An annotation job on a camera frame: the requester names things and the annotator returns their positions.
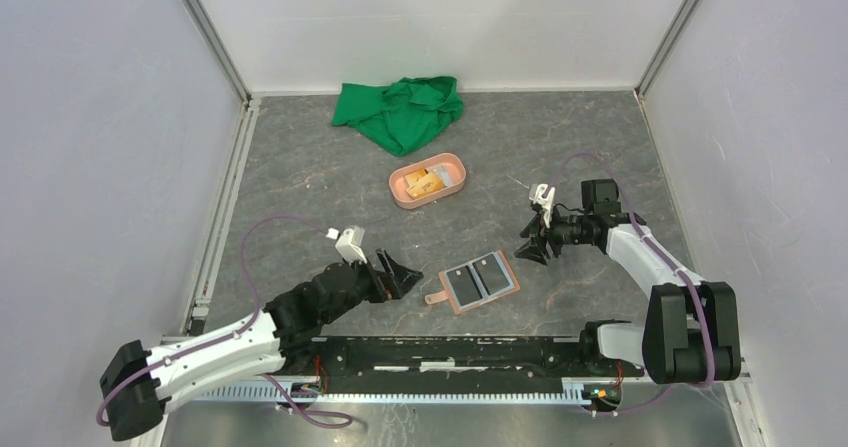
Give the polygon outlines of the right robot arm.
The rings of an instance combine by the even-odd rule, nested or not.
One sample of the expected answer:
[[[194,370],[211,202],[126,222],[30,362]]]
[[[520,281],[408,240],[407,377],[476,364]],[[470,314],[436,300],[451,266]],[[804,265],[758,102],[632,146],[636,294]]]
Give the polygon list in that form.
[[[584,181],[581,196],[581,207],[563,214],[554,187],[532,185],[534,217],[520,233],[525,242],[516,257],[545,265],[566,247],[596,247],[633,279],[648,307],[640,325],[587,322],[577,349],[580,367],[602,375],[623,361],[643,368],[659,385],[736,380],[743,358],[733,288],[678,261],[641,217],[624,210],[614,180]]]

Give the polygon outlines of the pink oval tray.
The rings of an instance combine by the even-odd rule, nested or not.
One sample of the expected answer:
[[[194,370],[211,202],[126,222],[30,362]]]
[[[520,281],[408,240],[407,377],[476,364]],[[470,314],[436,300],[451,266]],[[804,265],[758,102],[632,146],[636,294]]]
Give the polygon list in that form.
[[[395,170],[388,185],[396,204],[406,210],[459,192],[467,171],[458,156],[440,153]]]

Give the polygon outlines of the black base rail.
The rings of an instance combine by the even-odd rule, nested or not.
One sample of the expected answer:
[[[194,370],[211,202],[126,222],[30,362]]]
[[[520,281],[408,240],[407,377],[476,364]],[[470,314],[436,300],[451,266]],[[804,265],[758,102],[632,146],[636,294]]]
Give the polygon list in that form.
[[[574,337],[413,336],[313,339],[279,376],[319,376],[329,394],[558,393],[564,378],[642,378],[631,363],[586,353]]]

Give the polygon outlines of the silver card in tray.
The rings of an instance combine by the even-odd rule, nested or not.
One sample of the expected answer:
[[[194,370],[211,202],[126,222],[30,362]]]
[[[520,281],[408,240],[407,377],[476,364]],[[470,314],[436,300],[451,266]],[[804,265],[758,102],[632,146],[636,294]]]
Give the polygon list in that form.
[[[445,164],[439,164],[427,169],[427,172],[438,179],[439,189],[452,187],[455,182]]]

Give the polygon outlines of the green cloth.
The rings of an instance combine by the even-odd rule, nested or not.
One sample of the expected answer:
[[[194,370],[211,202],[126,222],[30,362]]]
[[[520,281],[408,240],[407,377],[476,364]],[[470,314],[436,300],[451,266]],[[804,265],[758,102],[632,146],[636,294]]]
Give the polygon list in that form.
[[[461,118],[453,76],[403,77],[385,86],[345,83],[330,122],[350,127],[395,157],[420,150]]]

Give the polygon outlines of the black card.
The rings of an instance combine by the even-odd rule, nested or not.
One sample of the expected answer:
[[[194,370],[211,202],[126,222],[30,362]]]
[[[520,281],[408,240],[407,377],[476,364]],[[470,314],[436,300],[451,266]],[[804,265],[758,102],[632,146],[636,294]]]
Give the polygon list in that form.
[[[491,253],[478,259],[472,263],[472,266],[487,296],[498,295],[512,287],[511,278],[504,270],[498,253]]]
[[[469,266],[452,269],[446,273],[450,289],[460,309],[482,299],[482,294],[475,282],[475,277]]]

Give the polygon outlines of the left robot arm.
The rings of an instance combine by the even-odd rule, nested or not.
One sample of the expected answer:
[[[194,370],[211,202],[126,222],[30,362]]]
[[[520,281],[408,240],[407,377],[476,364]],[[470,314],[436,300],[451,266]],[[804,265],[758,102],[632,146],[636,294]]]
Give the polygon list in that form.
[[[173,412],[232,381],[284,368],[306,372],[322,329],[363,302],[403,298],[422,272],[385,251],[379,263],[338,262],[276,296],[230,325],[152,348],[133,340],[120,346],[99,380],[103,396],[95,421],[116,442],[138,437]]]

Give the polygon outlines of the brown leather card holder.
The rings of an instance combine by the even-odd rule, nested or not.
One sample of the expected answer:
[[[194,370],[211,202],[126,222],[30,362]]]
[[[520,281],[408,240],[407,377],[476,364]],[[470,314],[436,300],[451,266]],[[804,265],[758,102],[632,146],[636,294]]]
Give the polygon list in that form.
[[[511,278],[512,287],[508,290],[502,291],[498,295],[487,296],[485,291],[483,290],[482,286],[480,285],[480,280],[479,280],[475,270],[473,269],[472,263],[475,262],[478,259],[481,259],[481,258],[491,254],[491,253],[498,253],[500,255],[501,262],[504,265],[504,270],[508,273],[508,275]],[[448,280],[446,278],[446,273],[448,271],[452,270],[452,269],[457,269],[457,268],[462,267],[462,266],[469,266],[470,267],[470,271],[474,275],[475,282],[476,282],[476,284],[477,284],[477,286],[480,290],[480,293],[482,294],[482,299],[479,300],[478,302],[475,302],[475,303],[465,307],[465,308],[460,309],[458,307],[458,305],[456,303],[456,299],[454,298],[453,293],[450,289]],[[521,289],[520,284],[519,284],[519,282],[518,282],[518,280],[517,280],[517,278],[516,278],[516,276],[513,272],[513,269],[511,268],[511,266],[510,266],[509,262],[507,261],[507,258],[504,255],[502,250],[492,251],[490,253],[487,253],[486,255],[477,257],[477,258],[475,258],[471,261],[465,262],[461,265],[443,270],[438,274],[438,280],[440,281],[442,289],[438,292],[434,292],[434,293],[430,293],[430,294],[425,295],[424,296],[425,304],[432,306],[432,305],[436,305],[436,304],[440,304],[440,303],[448,303],[451,306],[453,312],[457,315],[460,315],[460,314],[468,312],[472,309],[481,307],[481,306],[488,304],[488,303],[491,303],[495,300],[499,300],[499,299],[501,299],[501,298],[503,298],[507,295],[518,292]]]

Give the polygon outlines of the gold card in tray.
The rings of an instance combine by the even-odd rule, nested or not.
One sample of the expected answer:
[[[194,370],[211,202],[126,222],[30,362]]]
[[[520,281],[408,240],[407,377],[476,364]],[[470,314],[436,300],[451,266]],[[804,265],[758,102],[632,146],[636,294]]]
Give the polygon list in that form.
[[[427,172],[427,169],[420,169],[411,172],[404,176],[406,183],[406,193],[412,199],[419,199],[442,189],[439,189],[438,179],[434,178]]]

